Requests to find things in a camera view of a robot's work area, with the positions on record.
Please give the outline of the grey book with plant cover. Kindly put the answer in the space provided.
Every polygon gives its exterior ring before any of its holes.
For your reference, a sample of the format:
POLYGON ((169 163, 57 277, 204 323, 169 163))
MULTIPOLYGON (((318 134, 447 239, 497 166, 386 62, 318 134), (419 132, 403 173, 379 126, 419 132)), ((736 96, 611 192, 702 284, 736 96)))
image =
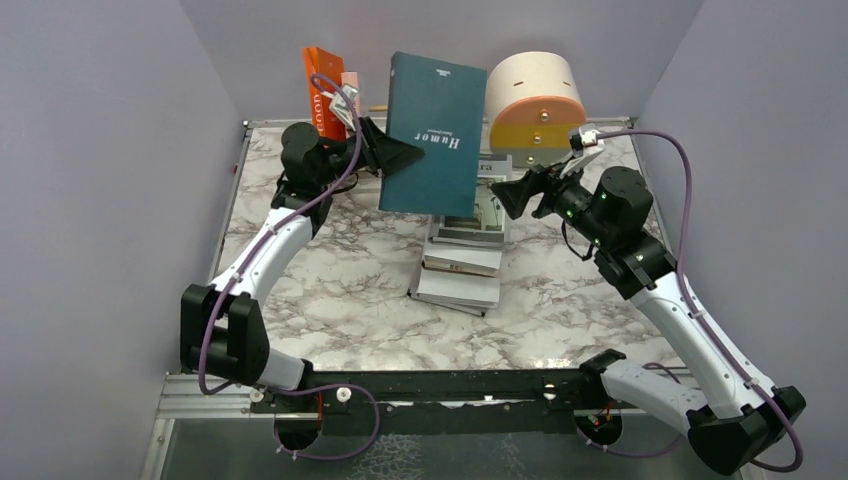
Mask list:
POLYGON ((512 178, 510 155, 482 153, 471 217, 433 216, 427 240, 502 250, 510 240, 511 219, 491 186, 512 178))

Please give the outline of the teal Humor book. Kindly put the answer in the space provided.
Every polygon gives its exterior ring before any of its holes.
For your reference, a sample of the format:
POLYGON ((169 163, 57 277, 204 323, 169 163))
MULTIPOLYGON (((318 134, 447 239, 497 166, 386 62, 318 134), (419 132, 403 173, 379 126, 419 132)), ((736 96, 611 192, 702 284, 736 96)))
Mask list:
POLYGON ((379 208, 473 213, 487 72, 404 52, 391 57, 386 133, 424 156, 382 180, 379 208))

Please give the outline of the white rose Designer Fate book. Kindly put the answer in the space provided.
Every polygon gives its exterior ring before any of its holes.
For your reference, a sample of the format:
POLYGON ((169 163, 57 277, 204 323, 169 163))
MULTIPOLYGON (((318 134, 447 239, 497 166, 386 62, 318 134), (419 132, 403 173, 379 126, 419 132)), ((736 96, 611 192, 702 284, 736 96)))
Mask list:
POLYGON ((354 93, 350 95, 350 98, 354 103, 354 108, 357 114, 361 115, 363 109, 361 87, 358 73, 355 71, 345 71, 341 74, 341 80, 345 85, 349 85, 354 90, 354 93))

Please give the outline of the orange Fashion Show book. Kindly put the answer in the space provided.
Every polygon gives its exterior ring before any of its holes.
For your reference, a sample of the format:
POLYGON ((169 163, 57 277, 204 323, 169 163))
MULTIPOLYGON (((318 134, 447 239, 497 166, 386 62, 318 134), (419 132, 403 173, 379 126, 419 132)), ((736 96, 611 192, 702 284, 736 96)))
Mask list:
POLYGON ((324 95, 324 93, 332 93, 334 89, 325 81, 320 82, 322 89, 312 83, 313 75, 319 73, 335 84, 341 85, 341 75, 345 71, 343 58, 320 47, 309 46, 302 49, 302 60, 309 88, 310 114, 314 127, 323 137, 345 140, 346 127, 331 111, 331 98, 324 95))

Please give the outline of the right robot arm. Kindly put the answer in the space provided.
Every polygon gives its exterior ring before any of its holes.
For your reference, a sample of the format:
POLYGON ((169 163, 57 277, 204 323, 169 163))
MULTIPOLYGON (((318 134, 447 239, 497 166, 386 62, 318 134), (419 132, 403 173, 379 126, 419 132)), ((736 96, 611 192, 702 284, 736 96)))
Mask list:
POLYGON ((688 305, 675 257, 644 227, 653 197, 641 174, 606 169, 593 192, 561 164, 536 166, 521 179, 495 183, 492 194, 513 220, 535 195, 533 217, 556 214, 591 242, 602 277, 641 311, 685 363, 698 386, 688 388, 608 349, 579 367, 579 398, 600 407, 633 405, 683 434, 711 470, 732 475, 786 434, 806 406, 793 386, 778 387, 741 354, 737 372, 723 355, 735 352, 699 303, 688 305))

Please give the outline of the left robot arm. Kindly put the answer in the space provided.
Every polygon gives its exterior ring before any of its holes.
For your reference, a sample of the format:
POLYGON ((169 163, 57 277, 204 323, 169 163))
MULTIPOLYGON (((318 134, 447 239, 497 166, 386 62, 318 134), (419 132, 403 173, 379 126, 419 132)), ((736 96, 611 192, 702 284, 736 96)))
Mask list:
POLYGON ((346 140, 319 134, 307 122, 281 134, 282 174, 268 216, 237 259, 209 284, 191 284, 180 306, 180 361, 201 376, 227 383, 276 388, 285 407, 298 411, 313 401, 305 359, 273 349, 262 306, 288 264, 318 233, 333 192, 365 170, 393 176, 425 156, 424 150, 392 138, 369 117, 346 140))

